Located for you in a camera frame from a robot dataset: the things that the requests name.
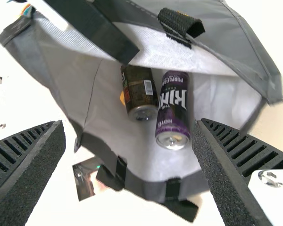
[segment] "white surface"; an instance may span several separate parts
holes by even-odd
[[[228,0],[228,3],[246,18],[283,75],[283,0],[277,2],[271,0]],[[0,6],[4,7],[5,12],[5,15],[2,16],[2,10],[0,10],[1,33],[4,27],[17,18],[24,4],[5,4],[4,1],[0,1]],[[271,35],[271,28],[280,30],[280,34]],[[1,101],[4,102],[3,105],[0,105],[0,124],[6,123],[6,128],[0,130],[0,139],[46,121],[65,120],[65,116],[56,106],[47,89],[34,81],[1,46],[0,76],[4,79],[8,76],[10,78],[9,81],[7,79],[3,82],[2,86],[5,88],[0,90],[0,98],[5,99]],[[4,93],[6,86],[8,86],[8,93]],[[276,113],[277,117],[283,120],[281,112]],[[270,130],[264,129],[263,124],[270,125],[274,118],[272,114],[268,114],[269,117],[266,117],[262,125],[256,128],[255,136],[259,134],[260,137],[264,137],[264,135],[271,133]],[[81,202],[79,207],[71,165],[92,157],[92,154],[87,150],[80,150],[77,155],[73,155],[74,131],[66,121],[64,121],[64,126],[67,135],[66,152],[43,191],[27,225],[95,223],[111,225],[115,222],[122,222],[124,225],[132,225],[136,222],[150,225],[187,224],[167,209],[152,202],[145,202],[126,191],[119,193],[110,191],[94,196]],[[269,136],[266,141],[276,143],[277,137]],[[205,193],[202,196],[203,205],[194,225],[222,225],[222,219],[210,193]],[[194,197],[193,200],[196,204],[200,201],[199,197]]]
[[[283,226],[283,186],[275,188],[264,184],[258,177],[260,171],[251,174],[249,189],[273,226]],[[283,169],[269,172],[274,173],[276,180],[283,184]]]

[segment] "can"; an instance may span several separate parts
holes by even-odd
[[[150,68],[121,67],[123,92],[128,117],[133,121],[155,119],[158,97]]]
[[[155,130],[161,147],[179,150],[190,143],[188,86],[188,73],[168,71],[163,76]]]

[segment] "black foam pad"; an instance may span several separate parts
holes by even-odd
[[[230,130],[224,130],[223,139],[226,139],[225,135]],[[246,181],[202,121],[194,122],[191,139],[193,150],[208,180],[211,193],[225,225],[271,226],[260,205],[248,189]]]
[[[0,184],[0,226],[25,225],[65,151],[62,121],[19,132],[1,140],[0,147],[0,152],[5,152],[15,161],[8,164],[9,159],[4,161],[2,158],[7,155],[0,157],[6,171],[0,172],[0,181],[4,180]]]

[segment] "black strap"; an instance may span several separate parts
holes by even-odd
[[[92,3],[86,0],[45,0],[75,29],[105,51],[127,65],[139,52],[128,39]]]
[[[205,32],[200,19],[167,8],[159,12],[158,20],[166,31],[167,37],[190,48],[191,41],[186,38],[186,34],[196,38]]]
[[[123,185],[123,187],[125,187],[126,170],[127,170],[127,163],[121,157],[118,156],[116,178]]]
[[[166,183],[166,200],[178,200],[180,178],[169,179]]]

